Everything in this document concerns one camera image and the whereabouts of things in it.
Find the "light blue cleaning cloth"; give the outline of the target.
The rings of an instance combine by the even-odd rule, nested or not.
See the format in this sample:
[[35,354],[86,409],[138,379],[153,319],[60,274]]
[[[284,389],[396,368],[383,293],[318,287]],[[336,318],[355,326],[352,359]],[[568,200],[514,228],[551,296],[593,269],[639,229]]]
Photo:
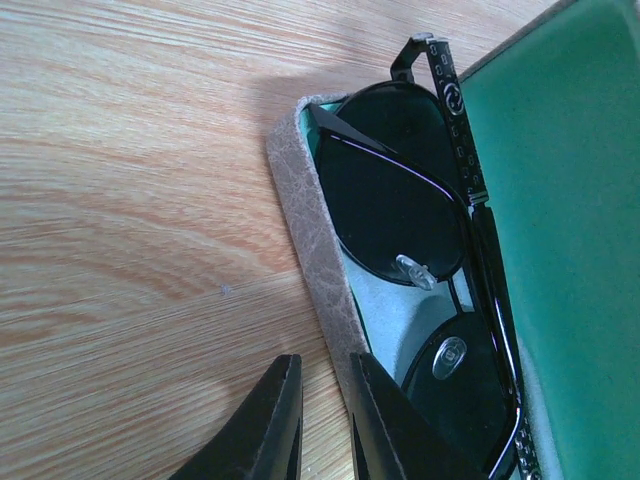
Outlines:
[[343,260],[370,350],[397,384],[434,331],[457,315],[456,302],[466,312],[474,310],[463,269],[452,278],[453,290],[442,282],[426,291],[387,282],[348,256]]

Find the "black round sunglasses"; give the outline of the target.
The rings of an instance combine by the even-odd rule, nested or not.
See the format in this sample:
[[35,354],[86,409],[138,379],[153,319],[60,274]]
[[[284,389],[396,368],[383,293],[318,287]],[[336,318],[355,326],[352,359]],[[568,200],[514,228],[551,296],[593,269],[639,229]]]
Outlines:
[[341,260],[426,291],[453,290],[465,272],[474,310],[456,302],[394,382],[478,479],[540,478],[495,219],[448,42],[413,35],[388,81],[305,112]]

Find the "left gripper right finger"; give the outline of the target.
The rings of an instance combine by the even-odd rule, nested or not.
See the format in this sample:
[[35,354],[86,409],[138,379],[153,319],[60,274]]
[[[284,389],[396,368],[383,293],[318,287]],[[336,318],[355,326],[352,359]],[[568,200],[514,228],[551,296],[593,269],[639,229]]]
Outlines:
[[480,471],[414,409],[369,353],[350,355],[349,412],[357,479],[478,479]]

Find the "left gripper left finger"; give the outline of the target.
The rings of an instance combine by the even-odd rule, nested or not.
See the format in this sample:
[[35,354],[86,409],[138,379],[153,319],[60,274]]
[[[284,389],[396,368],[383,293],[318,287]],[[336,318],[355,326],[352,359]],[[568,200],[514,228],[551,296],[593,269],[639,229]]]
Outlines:
[[223,428],[173,479],[298,479],[303,435],[302,361],[278,356]]

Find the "grey glasses case green inside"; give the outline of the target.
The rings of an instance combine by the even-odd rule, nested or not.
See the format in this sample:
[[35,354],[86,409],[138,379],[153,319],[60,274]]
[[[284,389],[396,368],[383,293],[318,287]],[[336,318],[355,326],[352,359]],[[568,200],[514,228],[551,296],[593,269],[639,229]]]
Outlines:
[[560,1],[461,79],[546,479],[639,475],[639,5]]

